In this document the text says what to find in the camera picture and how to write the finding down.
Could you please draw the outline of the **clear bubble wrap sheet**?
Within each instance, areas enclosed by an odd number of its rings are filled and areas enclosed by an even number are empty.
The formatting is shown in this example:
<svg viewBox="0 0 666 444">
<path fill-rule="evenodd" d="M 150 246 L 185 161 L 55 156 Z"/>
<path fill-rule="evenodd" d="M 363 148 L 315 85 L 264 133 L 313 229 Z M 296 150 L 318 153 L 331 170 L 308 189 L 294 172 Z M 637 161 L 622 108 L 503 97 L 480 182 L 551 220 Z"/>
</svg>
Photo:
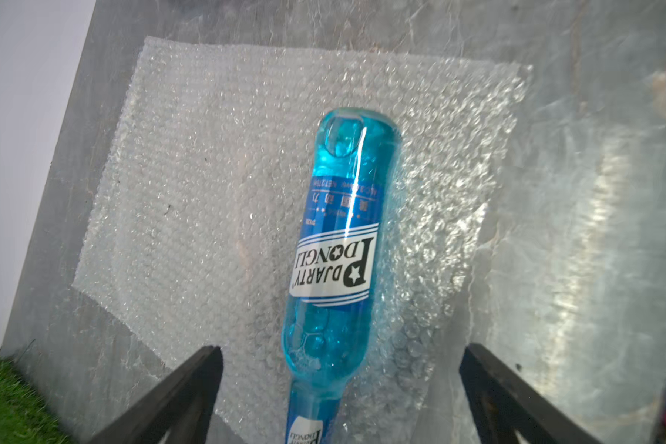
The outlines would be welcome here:
<svg viewBox="0 0 666 444">
<path fill-rule="evenodd" d="M 516 63 L 149 37 L 73 285 L 169 368 L 218 345 L 216 413 L 284 440 L 286 285 L 318 123 L 365 107 L 403 133 L 386 195 L 373 335 L 335 443 L 407 443 L 477 249 L 528 70 Z"/>
</svg>

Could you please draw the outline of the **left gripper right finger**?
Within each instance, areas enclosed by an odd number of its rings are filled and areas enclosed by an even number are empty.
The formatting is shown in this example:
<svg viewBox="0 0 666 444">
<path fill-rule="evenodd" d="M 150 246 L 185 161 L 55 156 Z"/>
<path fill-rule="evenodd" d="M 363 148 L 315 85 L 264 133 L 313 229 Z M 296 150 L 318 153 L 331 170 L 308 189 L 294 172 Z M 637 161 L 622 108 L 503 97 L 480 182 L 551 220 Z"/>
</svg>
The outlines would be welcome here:
<svg viewBox="0 0 666 444">
<path fill-rule="evenodd" d="M 596 443 L 486 347 L 469 344 L 459 368 L 482 443 Z"/>
</svg>

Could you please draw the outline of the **blue glass bottle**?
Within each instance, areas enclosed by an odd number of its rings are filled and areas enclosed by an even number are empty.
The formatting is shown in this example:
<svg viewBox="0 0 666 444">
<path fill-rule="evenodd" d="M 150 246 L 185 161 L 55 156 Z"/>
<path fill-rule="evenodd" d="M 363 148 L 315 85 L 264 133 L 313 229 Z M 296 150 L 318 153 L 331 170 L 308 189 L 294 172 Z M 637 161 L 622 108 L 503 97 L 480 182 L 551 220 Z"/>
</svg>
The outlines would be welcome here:
<svg viewBox="0 0 666 444">
<path fill-rule="evenodd" d="M 329 443 L 366 356 L 386 190 L 401 149 L 388 117 L 337 108 L 320 121 L 281 345 L 292 375 L 287 443 Z"/>
</svg>

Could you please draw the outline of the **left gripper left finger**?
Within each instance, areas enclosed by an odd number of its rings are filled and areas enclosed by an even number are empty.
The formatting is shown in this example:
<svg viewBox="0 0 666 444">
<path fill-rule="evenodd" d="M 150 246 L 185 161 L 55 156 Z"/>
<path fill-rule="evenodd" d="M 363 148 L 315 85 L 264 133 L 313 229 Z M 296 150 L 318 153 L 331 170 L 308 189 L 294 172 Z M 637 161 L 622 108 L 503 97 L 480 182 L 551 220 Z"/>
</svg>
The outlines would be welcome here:
<svg viewBox="0 0 666 444">
<path fill-rule="evenodd" d="M 223 370 L 221 349 L 201 348 L 91 442 L 206 442 Z"/>
</svg>

